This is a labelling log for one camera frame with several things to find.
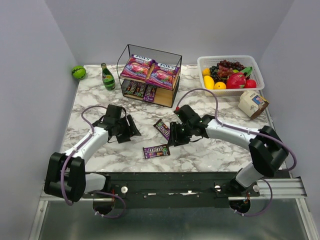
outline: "green glass bottle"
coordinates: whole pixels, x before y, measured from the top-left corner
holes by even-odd
[[[107,65],[105,63],[101,63],[102,68],[102,82],[105,88],[109,91],[115,89],[116,87],[116,81],[112,73],[107,68]]]

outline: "yellow lemon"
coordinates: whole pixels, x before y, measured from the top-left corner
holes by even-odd
[[[215,81],[212,77],[206,75],[203,77],[203,81],[206,89],[214,89]]]
[[[206,76],[206,75],[210,76],[210,69],[209,69],[209,68],[204,69],[204,70],[202,71],[202,75],[203,75],[203,76]]]
[[[222,81],[218,81],[215,85],[214,85],[214,90],[216,89],[226,89],[227,86],[224,82]]]

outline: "white wall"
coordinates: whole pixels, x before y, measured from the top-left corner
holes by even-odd
[[[0,1],[0,239],[28,239],[76,61],[43,0]]]
[[[45,0],[81,64],[116,63],[127,44],[257,61],[293,0]]]
[[[320,1],[295,0],[259,67],[275,128],[298,158],[320,232]]]

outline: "grapes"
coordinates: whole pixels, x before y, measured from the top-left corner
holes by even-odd
[[[231,62],[225,59],[210,67],[210,75],[215,81],[226,83],[228,77],[234,74],[234,70],[240,72],[243,69],[245,67],[240,62]]]

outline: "candy bar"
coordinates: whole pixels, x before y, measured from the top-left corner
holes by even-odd
[[[170,129],[162,121],[162,119],[159,119],[153,126],[165,137],[165,139],[169,141]]]
[[[145,81],[153,63],[151,58],[132,54],[120,76]]]
[[[180,67],[156,62],[150,77],[145,82],[172,90],[173,81],[179,70]]]
[[[126,88],[126,90],[124,91],[125,94],[134,94],[134,92],[136,91],[138,87],[138,82],[136,81],[130,81],[128,87]]]
[[[139,98],[143,98],[145,91],[147,89],[146,87],[147,87],[147,85],[145,83],[139,82],[133,95],[135,95],[136,97],[139,97]]]
[[[170,155],[170,150],[167,144],[152,147],[143,147],[142,149],[145,159]]]
[[[153,103],[155,100],[155,96],[156,96],[156,90],[157,90],[156,86],[149,85],[145,90],[143,100],[146,102]]]

